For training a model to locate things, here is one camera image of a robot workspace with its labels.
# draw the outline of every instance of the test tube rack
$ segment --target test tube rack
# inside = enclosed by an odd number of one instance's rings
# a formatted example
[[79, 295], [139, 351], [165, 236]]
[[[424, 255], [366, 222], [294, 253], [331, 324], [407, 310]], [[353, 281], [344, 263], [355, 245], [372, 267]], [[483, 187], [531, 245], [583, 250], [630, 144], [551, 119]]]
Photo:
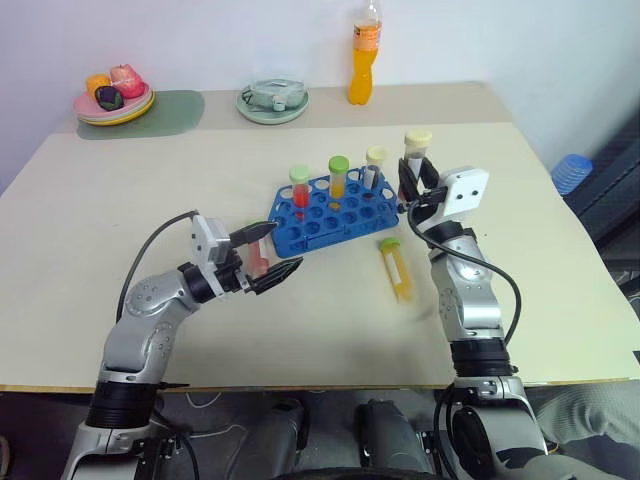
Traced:
[[271, 232], [280, 258], [293, 257], [398, 224], [397, 196], [382, 172], [375, 188], [362, 186], [362, 168], [349, 170], [345, 195], [329, 196], [329, 176], [309, 181], [309, 206], [293, 204], [293, 188], [278, 189], [269, 220], [278, 223]]

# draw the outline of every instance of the table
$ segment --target table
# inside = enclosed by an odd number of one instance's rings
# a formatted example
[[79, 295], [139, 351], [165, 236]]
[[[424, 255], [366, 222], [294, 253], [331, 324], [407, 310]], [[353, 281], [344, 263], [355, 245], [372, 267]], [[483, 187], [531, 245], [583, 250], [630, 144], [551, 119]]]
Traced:
[[[481, 84], [380, 87], [366, 107], [316, 89], [299, 120], [262, 127], [233, 109], [233, 92], [205, 94], [197, 129], [161, 138], [82, 140], [67, 119], [0, 198], [0, 390], [91, 391], [119, 289], [148, 234], [192, 208], [229, 229], [265, 218], [288, 167], [325, 174], [366, 148], [403, 151], [404, 132], [433, 132], [440, 171], [490, 172], [469, 215], [491, 261], [519, 283], [524, 304], [511, 342], [527, 385], [638, 377], [640, 323], [579, 221], [495, 95]], [[396, 162], [383, 167], [397, 186]], [[137, 279], [190, 256], [190, 226], [163, 234]], [[399, 305], [377, 241], [402, 239], [418, 299]], [[196, 388], [442, 386], [454, 372], [425, 245], [406, 220], [305, 255], [284, 284], [213, 301], [185, 321], [165, 380]], [[511, 290], [495, 293], [505, 327]]]

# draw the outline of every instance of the green placemat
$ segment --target green placemat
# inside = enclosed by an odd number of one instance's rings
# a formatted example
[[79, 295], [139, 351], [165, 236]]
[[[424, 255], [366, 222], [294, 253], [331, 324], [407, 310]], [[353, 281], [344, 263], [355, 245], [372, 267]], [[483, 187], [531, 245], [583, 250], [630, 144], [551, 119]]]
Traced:
[[165, 137], [192, 130], [204, 112], [204, 97], [194, 90], [156, 92], [156, 100], [141, 117], [109, 127], [78, 122], [78, 136], [85, 140]]

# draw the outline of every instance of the gray pants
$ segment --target gray pants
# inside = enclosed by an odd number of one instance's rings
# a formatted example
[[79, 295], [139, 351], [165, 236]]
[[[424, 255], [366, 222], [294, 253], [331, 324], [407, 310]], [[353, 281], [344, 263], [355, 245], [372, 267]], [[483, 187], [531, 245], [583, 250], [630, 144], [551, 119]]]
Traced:
[[545, 438], [564, 445], [607, 435], [640, 450], [640, 381], [527, 390]]

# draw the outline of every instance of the floor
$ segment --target floor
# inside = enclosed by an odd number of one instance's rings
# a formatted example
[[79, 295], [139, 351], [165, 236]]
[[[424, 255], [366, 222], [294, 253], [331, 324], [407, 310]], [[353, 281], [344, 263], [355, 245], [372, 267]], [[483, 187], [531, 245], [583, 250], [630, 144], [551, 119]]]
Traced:
[[[216, 394], [191, 395], [196, 406], [205, 405]], [[353, 435], [353, 412], [371, 398], [393, 400], [418, 429], [431, 424], [434, 409], [430, 390], [332, 391], [281, 393], [225, 393], [205, 407], [190, 405], [184, 394], [163, 395], [163, 413], [181, 426], [199, 432], [223, 432], [193, 440], [201, 477], [222, 479], [244, 429], [252, 425], [279, 398], [299, 396], [311, 411], [311, 433], [297, 469], [327, 466], [357, 466], [359, 456]], [[13, 465], [8, 480], [57, 479], [66, 461], [75, 428], [87, 412], [86, 395], [0, 394], [0, 434], [11, 443]], [[628, 480], [640, 479], [640, 459], [631, 447], [606, 437], [572, 442], [567, 454]], [[165, 463], [162, 478], [191, 479], [185, 453]]]

